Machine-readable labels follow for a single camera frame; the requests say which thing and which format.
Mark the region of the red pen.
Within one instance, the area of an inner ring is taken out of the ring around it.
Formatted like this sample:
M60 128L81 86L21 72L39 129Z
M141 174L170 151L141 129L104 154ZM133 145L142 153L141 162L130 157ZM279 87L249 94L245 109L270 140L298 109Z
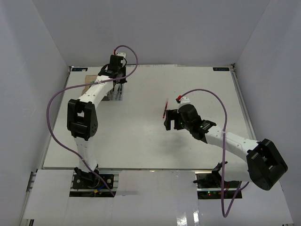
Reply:
M165 105L164 105L164 111L163 111L163 116L162 116L163 119L165 119L165 116L166 116L167 106L168 106L168 98L166 99Z

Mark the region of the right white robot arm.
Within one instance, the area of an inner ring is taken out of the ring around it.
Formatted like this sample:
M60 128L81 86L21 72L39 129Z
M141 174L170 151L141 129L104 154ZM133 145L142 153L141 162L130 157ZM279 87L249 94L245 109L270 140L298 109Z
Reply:
M185 129L196 140L225 148L244 161L240 166L233 166L227 162L219 163L212 170L212 181L216 187L225 187L229 181L242 181L254 183L262 190L268 191L288 170L286 162L272 141L250 140L231 132L224 133L216 123L201 119L191 104L167 110L164 126L166 130Z

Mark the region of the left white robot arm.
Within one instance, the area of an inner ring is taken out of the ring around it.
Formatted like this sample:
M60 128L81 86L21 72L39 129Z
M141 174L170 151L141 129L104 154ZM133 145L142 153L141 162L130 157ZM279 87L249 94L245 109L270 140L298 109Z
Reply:
M78 99L70 99L67 106L67 129L74 137L77 153L83 158L78 168L87 172L83 182L90 188L99 184L99 176L91 172L97 168L93 136L98 129L96 109L114 87L126 82L126 53L113 54L110 62L95 76L88 76L89 84Z

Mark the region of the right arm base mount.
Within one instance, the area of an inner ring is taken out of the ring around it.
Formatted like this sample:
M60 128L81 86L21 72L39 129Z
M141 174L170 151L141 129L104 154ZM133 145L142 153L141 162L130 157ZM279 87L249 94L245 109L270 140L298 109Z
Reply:
M199 200L220 200L222 197L222 164L218 163L209 173L197 173L193 181L197 186ZM224 199L232 199L238 187L238 181L224 181Z

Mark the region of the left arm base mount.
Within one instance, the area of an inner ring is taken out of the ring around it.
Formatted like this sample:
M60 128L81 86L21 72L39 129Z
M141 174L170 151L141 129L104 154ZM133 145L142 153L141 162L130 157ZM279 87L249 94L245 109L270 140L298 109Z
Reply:
M69 196L84 198L114 197L116 194L116 191L113 190L114 174L100 174L97 169L94 172L102 180L92 172L85 172L75 167Z

